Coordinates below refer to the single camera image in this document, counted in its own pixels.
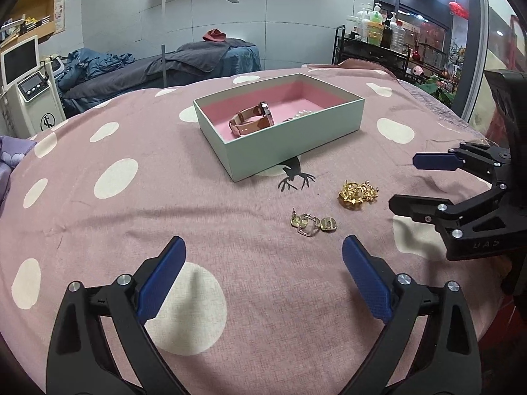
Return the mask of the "gold chain jewelry pile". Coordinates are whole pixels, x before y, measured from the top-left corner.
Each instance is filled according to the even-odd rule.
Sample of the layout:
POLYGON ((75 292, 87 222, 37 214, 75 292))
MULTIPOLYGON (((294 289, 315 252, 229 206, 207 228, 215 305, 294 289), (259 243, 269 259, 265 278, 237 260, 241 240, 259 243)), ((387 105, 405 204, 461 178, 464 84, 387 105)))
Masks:
POLYGON ((379 196, 379 189, 369 181, 362 183, 346 181, 339 191, 338 201, 348 210, 359 210, 365 203, 374 203, 379 196))

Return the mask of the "brown strap wristwatch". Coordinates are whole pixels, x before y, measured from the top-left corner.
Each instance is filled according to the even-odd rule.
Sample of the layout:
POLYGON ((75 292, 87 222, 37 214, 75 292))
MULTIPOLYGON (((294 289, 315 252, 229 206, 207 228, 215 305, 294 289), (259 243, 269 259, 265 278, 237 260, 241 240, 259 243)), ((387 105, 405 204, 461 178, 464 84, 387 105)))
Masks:
POLYGON ((273 125, 269 105, 265 102, 236 113, 229 121, 231 133, 235 137, 250 135, 273 125))

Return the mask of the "black trolley rack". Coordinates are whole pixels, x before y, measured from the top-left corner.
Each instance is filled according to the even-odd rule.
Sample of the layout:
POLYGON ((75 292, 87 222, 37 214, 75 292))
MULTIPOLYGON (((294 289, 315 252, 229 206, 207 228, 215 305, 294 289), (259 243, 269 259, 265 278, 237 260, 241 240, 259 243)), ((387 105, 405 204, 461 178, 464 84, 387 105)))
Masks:
POLYGON ((400 54, 389 48, 363 42, 355 32, 346 33, 346 26, 341 25, 335 30, 331 63, 338 65, 349 59, 376 63, 398 79, 407 79, 409 53, 400 54))

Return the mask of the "gold heart earring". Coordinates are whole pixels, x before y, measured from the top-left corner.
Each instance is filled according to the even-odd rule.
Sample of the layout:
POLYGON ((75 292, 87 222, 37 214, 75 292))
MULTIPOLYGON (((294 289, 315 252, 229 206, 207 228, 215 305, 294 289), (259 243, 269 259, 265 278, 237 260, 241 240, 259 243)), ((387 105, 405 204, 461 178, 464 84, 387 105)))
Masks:
POLYGON ((325 217, 320 220, 320 229, 326 233, 335 232, 338 228, 338 223, 333 217, 325 217))

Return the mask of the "dark bottle on trolley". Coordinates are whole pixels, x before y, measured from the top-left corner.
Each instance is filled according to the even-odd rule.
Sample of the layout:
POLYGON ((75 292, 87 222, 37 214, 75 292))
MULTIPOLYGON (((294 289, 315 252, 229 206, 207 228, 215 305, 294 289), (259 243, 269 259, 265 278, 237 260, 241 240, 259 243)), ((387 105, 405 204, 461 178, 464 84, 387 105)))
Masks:
POLYGON ((391 41, 393 36, 393 30, 391 28, 391 19, 386 19, 383 22, 383 32, 381 37, 380 46, 384 48, 391 48, 391 41))

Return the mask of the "gold square earring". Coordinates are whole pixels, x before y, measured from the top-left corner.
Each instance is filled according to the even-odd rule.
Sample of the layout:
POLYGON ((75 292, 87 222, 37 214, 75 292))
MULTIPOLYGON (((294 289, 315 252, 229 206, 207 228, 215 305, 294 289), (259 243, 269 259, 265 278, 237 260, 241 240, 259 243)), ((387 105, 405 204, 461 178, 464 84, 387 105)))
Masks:
POLYGON ((292 225, 294 228, 304 228, 308 225, 308 220, 302 215, 297 214, 296 210, 292 210, 290 225, 292 225))

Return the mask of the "green label bottle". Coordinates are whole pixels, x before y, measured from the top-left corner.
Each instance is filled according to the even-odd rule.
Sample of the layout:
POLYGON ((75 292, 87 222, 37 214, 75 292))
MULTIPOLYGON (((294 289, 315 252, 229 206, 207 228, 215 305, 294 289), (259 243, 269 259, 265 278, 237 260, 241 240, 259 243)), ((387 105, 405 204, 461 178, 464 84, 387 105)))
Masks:
POLYGON ((383 34, 383 17, 381 14, 381 5, 376 3, 370 13, 370 19, 367 24, 367 42, 371 45, 380 46, 383 34))

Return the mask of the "mint box pink interior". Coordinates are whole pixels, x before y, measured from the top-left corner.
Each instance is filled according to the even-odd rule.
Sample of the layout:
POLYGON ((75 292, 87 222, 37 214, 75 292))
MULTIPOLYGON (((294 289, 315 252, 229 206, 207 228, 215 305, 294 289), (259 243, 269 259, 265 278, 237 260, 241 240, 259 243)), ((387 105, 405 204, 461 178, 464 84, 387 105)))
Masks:
POLYGON ((364 98, 303 73, 261 79, 194 101, 199 127, 234 182, 358 131, 364 98), (235 137, 229 121, 269 105, 274 125, 235 137))

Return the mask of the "purple floral blanket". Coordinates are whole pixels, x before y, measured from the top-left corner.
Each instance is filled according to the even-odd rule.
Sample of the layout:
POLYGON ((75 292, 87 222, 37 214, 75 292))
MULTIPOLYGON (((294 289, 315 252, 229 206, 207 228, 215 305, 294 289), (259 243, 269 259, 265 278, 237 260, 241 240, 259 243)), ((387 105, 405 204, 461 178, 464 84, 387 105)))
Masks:
POLYGON ((4 210, 6 197, 11 189, 11 176, 37 142, 30 139, 1 136, 0 144, 0 205, 1 210, 4 210))

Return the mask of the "red cloth on bed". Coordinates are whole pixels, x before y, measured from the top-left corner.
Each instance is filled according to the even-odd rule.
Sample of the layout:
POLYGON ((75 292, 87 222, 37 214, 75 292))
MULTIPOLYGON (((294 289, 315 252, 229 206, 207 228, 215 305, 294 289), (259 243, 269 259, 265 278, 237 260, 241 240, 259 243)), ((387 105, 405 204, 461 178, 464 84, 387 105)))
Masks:
POLYGON ((208 30, 203 35, 203 41, 206 41, 206 42, 222 43, 226 39, 227 39, 227 35, 224 32, 217 30, 217 29, 208 30))

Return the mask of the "dark grey blanket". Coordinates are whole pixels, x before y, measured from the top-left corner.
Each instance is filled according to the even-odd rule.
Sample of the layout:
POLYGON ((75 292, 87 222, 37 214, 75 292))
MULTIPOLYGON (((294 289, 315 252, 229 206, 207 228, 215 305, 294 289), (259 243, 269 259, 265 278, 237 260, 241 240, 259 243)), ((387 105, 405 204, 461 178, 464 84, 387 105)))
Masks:
MULTIPOLYGON (((222 43, 194 42, 167 53, 168 83, 182 85, 234 74, 259 71, 259 48, 242 39, 222 43)), ((162 80, 161 54, 134 63, 76 85, 63 93, 65 99, 102 98, 162 80)))

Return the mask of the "white beauty machine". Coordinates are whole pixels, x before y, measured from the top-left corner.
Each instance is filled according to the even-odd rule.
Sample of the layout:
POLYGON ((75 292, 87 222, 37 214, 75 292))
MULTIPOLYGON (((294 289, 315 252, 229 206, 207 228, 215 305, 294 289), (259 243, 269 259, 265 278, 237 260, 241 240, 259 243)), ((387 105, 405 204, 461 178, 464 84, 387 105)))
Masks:
POLYGON ((1 52, 1 76, 1 104, 14 137, 33 137, 66 120, 52 63, 40 58, 36 36, 1 52))

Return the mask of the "blue massage bed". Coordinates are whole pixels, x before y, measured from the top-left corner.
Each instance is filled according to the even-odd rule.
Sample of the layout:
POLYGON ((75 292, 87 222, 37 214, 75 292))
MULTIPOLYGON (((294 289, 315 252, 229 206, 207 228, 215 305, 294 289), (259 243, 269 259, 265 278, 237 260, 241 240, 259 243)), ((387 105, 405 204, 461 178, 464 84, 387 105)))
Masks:
POLYGON ((186 86, 262 69, 258 47, 242 39, 188 43, 138 60, 132 54, 81 48, 64 64, 56 85, 67 118, 131 91, 186 86))

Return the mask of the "crumpled blue sheets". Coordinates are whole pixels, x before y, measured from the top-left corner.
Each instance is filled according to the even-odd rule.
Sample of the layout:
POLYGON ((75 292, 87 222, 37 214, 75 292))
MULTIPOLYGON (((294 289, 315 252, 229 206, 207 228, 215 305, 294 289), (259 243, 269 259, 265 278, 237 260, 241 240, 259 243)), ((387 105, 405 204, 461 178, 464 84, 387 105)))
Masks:
POLYGON ((82 47, 60 60, 64 64, 64 72, 55 77, 56 84, 60 90, 67 92, 80 83, 134 63, 135 57, 130 53, 99 53, 82 47))

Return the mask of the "wooden wall shelf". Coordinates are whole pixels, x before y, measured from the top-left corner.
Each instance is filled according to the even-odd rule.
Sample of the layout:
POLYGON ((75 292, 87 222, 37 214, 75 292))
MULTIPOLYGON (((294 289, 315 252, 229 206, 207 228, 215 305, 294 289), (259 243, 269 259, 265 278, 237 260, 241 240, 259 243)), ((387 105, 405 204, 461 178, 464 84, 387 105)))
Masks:
POLYGON ((39 44, 54 35, 56 30, 55 0, 18 0, 5 15, 1 26, 24 20, 23 24, 11 26, 1 34, 1 49, 7 50, 24 39, 36 36, 39 44))

